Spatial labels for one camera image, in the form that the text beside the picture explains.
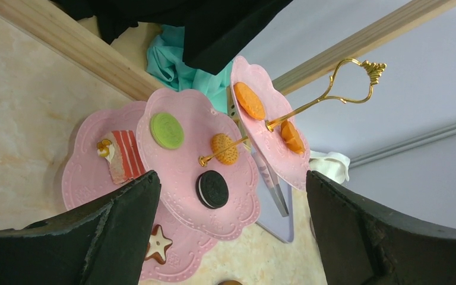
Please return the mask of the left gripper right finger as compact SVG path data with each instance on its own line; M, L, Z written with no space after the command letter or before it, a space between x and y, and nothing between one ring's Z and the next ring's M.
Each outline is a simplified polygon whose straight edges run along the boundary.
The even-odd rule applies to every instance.
M317 171L307 199L328 284L456 284L456 229L403 214Z

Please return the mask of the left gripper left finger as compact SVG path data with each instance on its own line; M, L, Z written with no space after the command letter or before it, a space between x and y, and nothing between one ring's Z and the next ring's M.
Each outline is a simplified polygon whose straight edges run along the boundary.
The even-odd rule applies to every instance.
M160 190L151 170L65 213L0 230L0 284L137 284Z

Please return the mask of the brown star cookie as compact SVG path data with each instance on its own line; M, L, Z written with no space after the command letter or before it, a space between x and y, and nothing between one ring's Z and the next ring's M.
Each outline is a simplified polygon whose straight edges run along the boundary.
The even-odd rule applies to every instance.
M173 240L164 235L162 226L160 224L155 225L148 241L144 260L154 259L158 264L164 265L167 260L167 250L172 245Z

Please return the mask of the red striped cake slice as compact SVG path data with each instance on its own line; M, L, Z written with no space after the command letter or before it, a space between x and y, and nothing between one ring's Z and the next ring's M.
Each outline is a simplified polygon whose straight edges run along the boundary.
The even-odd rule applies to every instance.
M132 130L110 131L96 147L98 156L107 161L115 184L123 185L145 173Z

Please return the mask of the lavender serving tray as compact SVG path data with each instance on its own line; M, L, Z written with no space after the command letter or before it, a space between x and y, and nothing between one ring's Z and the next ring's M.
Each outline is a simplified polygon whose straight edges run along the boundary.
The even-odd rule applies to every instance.
M266 175L263 175L259 169L263 166L259 155L256 151L252 151L251 155L256 162L259 175L256 192L260 201L261 214L256 223L283 243L291 243L295 237L292 187L281 178L279 179L282 197L289 212L288 216L283 217L274 202L272 192L265 183Z

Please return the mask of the pink-tipped metal tongs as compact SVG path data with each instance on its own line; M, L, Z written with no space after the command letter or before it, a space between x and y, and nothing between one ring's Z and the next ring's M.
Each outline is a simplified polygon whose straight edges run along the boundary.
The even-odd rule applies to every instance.
M282 217L289 216L289 209L280 188L279 178L270 165L257 152L251 153L268 191Z

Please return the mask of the pink three-tier cake stand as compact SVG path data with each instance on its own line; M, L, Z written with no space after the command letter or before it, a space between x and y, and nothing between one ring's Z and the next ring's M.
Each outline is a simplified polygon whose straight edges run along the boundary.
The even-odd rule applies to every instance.
M177 150L159 146L150 132L150 119L167 112L182 125L183 144ZM74 152L62 175L62 196L68 210L79 207L118 189L109 165L96 155L96 143L112 131L132 131L134 150L145 170L157 172L160 201L154 222L172 240L166 262L144 261L140 280L180 282L191 278L204 254L219 241L237 239L242 230L255 223L261 213L257 186L262 178L249 151L239 146L239 158L230 166L211 160L205 167L199 157L210 152L211 138L224 133L231 139L241 137L236 123L215 110L198 90L156 90L147 102L135 101L120 109L99 110L81 124ZM201 204L195 182L200 174L215 170L229 188L227 204L210 210Z

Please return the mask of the black macaron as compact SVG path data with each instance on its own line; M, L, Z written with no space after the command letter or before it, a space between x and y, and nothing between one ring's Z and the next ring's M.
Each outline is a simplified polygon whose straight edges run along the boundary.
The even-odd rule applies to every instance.
M208 170L198 176L196 192L200 202L207 208L224 207L229 199L229 189L224 177L215 170Z

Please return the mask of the brown saucer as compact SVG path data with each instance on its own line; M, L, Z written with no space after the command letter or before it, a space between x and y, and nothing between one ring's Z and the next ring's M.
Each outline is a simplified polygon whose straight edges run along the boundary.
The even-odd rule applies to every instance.
M237 280L224 280L224 281L220 282L218 285L243 285L243 284Z

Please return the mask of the green macaron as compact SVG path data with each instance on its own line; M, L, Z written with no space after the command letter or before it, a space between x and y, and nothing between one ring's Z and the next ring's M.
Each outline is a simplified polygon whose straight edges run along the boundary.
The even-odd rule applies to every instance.
M179 121L170 113L155 113L150 119L150 132L155 142L168 150L178 149L184 141L184 131Z

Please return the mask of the orange macaron top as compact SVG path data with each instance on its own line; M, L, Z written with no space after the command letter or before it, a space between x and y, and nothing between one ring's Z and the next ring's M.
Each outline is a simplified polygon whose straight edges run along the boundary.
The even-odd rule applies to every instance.
M291 122L282 122L282 124L280 125L280 136L283 139L287 148L292 152L296 154L303 154L305 152L304 143L297 129Z

